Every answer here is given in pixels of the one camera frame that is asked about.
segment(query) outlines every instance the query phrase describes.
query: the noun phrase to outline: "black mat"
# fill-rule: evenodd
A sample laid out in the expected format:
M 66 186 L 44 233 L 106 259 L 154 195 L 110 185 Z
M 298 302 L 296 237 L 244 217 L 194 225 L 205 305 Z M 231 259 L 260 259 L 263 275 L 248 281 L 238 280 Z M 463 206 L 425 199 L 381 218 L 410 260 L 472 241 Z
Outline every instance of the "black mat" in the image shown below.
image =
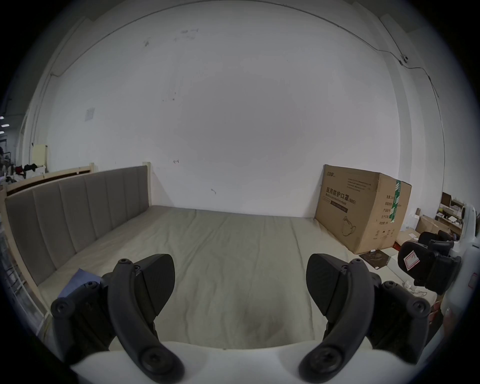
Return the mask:
M 383 251 L 373 251 L 360 255 L 360 257 L 375 269 L 380 269 L 388 264 L 388 256 Z

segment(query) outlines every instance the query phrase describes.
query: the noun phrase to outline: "gray headboard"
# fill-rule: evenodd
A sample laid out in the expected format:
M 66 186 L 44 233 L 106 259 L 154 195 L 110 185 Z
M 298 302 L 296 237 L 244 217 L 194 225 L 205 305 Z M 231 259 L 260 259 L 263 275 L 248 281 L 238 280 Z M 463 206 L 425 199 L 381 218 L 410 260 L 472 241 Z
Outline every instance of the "gray headboard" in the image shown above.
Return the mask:
M 5 199 L 13 237 L 36 284 L 148 208 L 147 166 L 89 173 Z

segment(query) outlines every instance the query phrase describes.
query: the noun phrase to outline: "gray mattress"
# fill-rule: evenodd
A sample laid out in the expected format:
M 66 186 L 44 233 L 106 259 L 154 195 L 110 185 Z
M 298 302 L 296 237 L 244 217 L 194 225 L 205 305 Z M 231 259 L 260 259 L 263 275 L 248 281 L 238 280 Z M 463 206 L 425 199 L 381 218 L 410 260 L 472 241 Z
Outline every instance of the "gray mattress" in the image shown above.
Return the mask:
M 159 339 L 241 349 L 321 340 L 326 319 L 306 288 L 307 261 L 312 253 L 347 262 L 356 257 L 315 219 L 152 206 L 39 288 L 51 304 L 78 268 L 101 276 L 120 258 L 135 262 L 155 253 L 172 255 L 176 275 L 155 320 Z M 400 282 L 387 267 L 375 272 Z

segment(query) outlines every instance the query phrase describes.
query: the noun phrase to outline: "blue paper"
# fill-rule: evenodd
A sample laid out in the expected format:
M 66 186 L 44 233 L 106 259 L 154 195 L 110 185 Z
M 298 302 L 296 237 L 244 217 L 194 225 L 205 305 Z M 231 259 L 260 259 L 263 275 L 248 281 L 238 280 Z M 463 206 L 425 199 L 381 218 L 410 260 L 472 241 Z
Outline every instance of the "blue paper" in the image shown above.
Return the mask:
M 68 284 L 65 286 L 64 289 L 59 294 L 59 297 L 67 297 L 73 291 L 75 291 L 79 286 L 88 283 L 89 281 L 96 281 L 100 283 L 102 278 L 100 276 L 94 275 L 93 273 L 84 271 L 83 269 L 79 269 L 75 274 L 72 276 Z

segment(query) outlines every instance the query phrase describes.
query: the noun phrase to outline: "cardboard box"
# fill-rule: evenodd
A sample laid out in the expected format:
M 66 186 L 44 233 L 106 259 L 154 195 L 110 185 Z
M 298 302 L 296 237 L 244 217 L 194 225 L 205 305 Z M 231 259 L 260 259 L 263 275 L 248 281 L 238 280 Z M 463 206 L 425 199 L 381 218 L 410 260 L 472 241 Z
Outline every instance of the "cardboard box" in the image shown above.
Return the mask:
M 353 253 L 389 248 L 411 189 L 383 173 L 325 165 L 315 218 Z
M 425 215 L 420 216 L 419 223 L 417 224 L 417 227 L 415 228 L 415 230 L 418 233 L 422 233 L 422 232 L 438 233 L 439 230 L 442 230 L 446 233 L 450 233 L 450 227 L 448 225 L 443 224 L 440 221 L 437 221 Z
M 411 228 L 407 228 L 404 231 L 400 231 L 396 236 L 396 242 L 398 245 L 402 245 L 406 241 L 418 241 L 420 234 Z

